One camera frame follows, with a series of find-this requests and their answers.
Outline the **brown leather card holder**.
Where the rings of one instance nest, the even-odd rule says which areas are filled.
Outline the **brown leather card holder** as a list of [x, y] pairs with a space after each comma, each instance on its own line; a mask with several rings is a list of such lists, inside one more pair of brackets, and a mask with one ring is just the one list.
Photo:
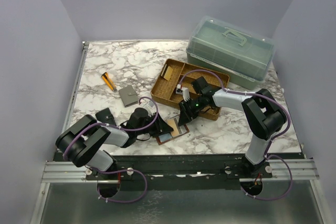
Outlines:
[[176, 115], [165, 121], [165, 123], [167, 123], [168, 126], [170, 126], [173, 129], [173, 131], [156, 137], [156, 141], [159, 145], [163, 145], [177, 137], [180, 137], [190, 132], [186, 125], [178, 126], [179, 118], [180, 116]]

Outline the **gold credit card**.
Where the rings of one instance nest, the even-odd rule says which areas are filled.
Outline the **gold credit card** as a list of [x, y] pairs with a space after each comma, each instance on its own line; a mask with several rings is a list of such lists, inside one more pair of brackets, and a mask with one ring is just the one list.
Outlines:
[[181, 134], [182, 131], [178, 126], [178, 121], [175, 118], [168, 119], [166, 122], [173, 129], [173, 131], [171, 132], [171, 135], [173, 137]]
[[171, 77], [172, 77], [172, 74], [173, 74], [173, 68], [168, 66], [168, 65], [165, 65], [164, 69], [161, 72], [161, 77], [164, 80], [170, 81]]

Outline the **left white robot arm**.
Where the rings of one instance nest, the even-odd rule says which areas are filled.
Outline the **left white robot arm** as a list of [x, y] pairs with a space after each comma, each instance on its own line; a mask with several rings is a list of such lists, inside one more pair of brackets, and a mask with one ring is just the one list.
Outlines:
[[139, 135], [158, 137], [173, 132], [157, 113], [150, 114], [148, 109], [136, 108], [130, 118], [117, 127], [109, 109], [83, 116], [73, 126], [63, 132], [56, 140], [56, 147], [76, 167], [90, 166], [98, 169], [104, 179], [116, 175], [115, 159], [103, 151], [103, 144], [127, 148], [138, 140]]

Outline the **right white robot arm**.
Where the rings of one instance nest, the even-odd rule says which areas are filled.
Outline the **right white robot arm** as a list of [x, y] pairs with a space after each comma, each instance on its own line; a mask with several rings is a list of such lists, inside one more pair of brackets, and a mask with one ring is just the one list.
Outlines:
[[272, 140], [283, 134], [280, 130], [284, 124], [290, 126], [286, 109], [275, 101], [267, 89], [258, 92], [238, 92], [224, 87], [214, 88], [204, 77], [194, 80], [192, 87], [198, 94], [194, 100], [190, 98], [187, 87], [181, 83], [176, 86], [176, 93], [183, 96], [179, 103], [178, 125], [192, 122], [208, 106], [212, 109], [230, 108], [243, 111], [253, 135], [243, 158], [241, 171], [246, 177], [255, 177], [266, 160]]

